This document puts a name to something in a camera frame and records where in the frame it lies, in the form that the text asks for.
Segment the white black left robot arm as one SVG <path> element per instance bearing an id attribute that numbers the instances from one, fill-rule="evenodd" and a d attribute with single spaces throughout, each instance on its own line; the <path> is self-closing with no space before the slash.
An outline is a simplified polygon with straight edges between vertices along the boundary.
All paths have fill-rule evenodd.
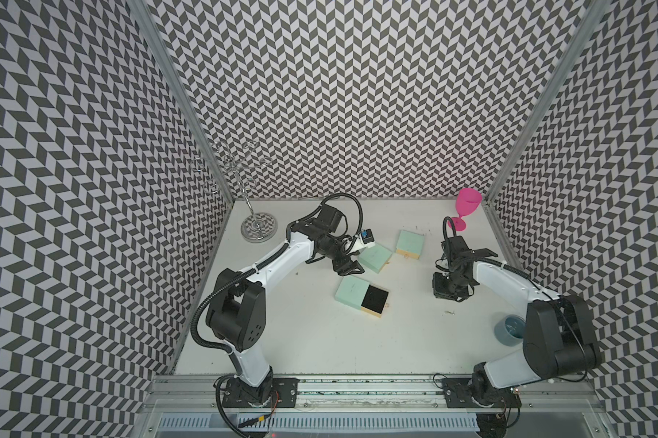
<path id="1" fill-rule="evenodd" d="M 352 201 L 357 209 L 356 233 L 338 235 L 336 229 L 347 217 L 329 203 L 339 198 Z M 261 260 L 242 270 L 225 269 L 212 293 L 194 313 L 190 335 L 203 348 L 223 350 L 232 361 L 235 377 L 252 389 L 272 381 L 272 367 L 258 344 L 266 325 L 266 299 L 298 266 L 328 259 L 340 277 L 363 274 L 354 259 L 372 232 L 363 228 L 360 201 L 348 193 L 325 197 L 310 214 L 285 229 L 285 240 Z"/>

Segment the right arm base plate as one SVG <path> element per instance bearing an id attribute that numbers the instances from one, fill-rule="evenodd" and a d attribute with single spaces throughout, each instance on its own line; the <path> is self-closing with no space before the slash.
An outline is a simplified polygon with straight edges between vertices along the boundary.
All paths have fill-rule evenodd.
<path id="1" fill-rule="evenodd" d="M 520 396 L 511 388 L 495 389 L 489 383 L 473 383 L 466 378 L 440 381 L 449 408 L 513 409 L 522 407 Z"/>

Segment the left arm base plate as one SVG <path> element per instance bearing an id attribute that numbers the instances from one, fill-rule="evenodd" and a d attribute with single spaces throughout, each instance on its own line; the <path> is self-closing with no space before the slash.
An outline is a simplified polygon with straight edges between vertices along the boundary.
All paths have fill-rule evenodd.
<path id="1" fill-rule="evenodd" d="M 239 378 L 232 378 L 221 390 L 222 406 L 225 408 L 294 408 L 299 380 L 296 378 L 273 378 L 259 387 L 252 387 Z"/>

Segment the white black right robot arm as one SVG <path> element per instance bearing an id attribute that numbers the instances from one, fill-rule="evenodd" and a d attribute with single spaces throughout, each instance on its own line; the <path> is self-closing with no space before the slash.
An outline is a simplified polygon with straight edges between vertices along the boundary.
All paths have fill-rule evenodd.
<path id="1" fill-rule="evenodd" d="M 488 248 L 471 249 L 460 235 L 441 242 L 443 255 L 432 278 L 434 295 L 462 302 L 484 286 L 522 312 L 518 350 L 473 368 L 471 392 L 485 395 L 580 372 L 587 376 L 604 362 L 593 313 L 577 295 L 562 295 L 494 257 Z"/>

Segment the mint drawer-style jewelry box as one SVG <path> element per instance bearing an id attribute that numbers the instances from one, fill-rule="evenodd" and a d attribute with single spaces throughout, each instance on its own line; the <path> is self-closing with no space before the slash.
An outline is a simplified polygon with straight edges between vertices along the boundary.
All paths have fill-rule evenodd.
<path id="1" fill-rule="evenodd" d="M 412 259 L 420 259 L 426 238 L 407 230 L 401 230 L 396 242 L 396 253 Z"/>

